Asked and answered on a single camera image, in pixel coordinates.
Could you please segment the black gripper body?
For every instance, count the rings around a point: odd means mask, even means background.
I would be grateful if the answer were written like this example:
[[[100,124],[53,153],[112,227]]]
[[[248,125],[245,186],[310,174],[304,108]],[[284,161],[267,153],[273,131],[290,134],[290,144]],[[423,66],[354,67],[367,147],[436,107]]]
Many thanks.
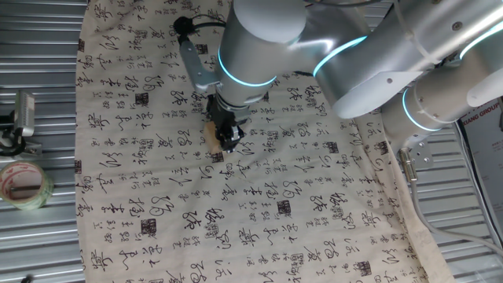
[[[237,107],[225,102],[219,94],[210,94],[207,97],[207,118],[218,124],[220,134],[221,129],[225,126],[244,125],[249,116],[249,107]]]

